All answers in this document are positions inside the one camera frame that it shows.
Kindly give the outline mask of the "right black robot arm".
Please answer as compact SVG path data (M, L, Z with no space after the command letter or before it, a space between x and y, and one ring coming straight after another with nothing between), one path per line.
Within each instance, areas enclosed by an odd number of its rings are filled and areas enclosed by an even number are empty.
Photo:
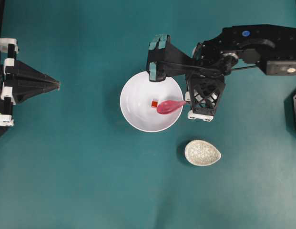
M176 48L169 35L149 44L146 71L151 82L184 75L189 119L212 121L225 88L225 77L243 61L265 75L296 75L296 28L277 25L232 26L198 43L192 56Z

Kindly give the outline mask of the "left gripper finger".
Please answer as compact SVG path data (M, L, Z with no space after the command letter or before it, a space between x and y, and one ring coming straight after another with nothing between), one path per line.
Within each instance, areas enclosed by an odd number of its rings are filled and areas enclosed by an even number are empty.
M36 80L38 82L52 83L60 86L60 82L48 76L47 74L41 73L27 64L15 60L6 59L4 62L4 73L14 74L25 79Z
M2 85L2 100L9 97L11 102L15 104L34 96L47 93L60 88L59 83L43 83L43 82L4 82Z

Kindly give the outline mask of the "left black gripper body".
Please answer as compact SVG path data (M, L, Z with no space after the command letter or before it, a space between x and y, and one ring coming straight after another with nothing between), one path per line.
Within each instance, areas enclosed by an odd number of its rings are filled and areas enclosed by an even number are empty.
M11 80L11 73L6 73L8 67L14 67L16 55L19 53L18 42L15 38L0 38L0 53L6 53L2 67L2 76L0 76L0 101L3 102L3 111L0 111L0 126L14 126L12 117L13 106L16 101L12 94L13 86L8 86L8 80Z

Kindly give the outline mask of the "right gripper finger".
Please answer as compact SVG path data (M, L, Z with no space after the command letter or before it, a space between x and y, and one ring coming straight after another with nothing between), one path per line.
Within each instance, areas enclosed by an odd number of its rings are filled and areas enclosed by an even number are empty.
M146 64L149 81L162 82L186 74L192 65L193 59L172 45L168 34L156 35L150 42Z
M225 78L205 76L186 76L185 101L190 105L188 119L212 121L225 88Z

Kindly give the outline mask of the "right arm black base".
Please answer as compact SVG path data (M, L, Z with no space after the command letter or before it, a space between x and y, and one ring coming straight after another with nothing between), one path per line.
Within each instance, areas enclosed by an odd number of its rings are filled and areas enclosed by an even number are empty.
M287 131L296 136L296 87L284 100L284 111Z

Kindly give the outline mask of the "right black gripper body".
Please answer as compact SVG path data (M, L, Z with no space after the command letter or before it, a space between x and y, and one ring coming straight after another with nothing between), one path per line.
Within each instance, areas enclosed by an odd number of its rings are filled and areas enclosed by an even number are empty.
M185 56L185 76L187 79L222 78L230 75L237 63L237 41L204 41L196 45L191 56Z

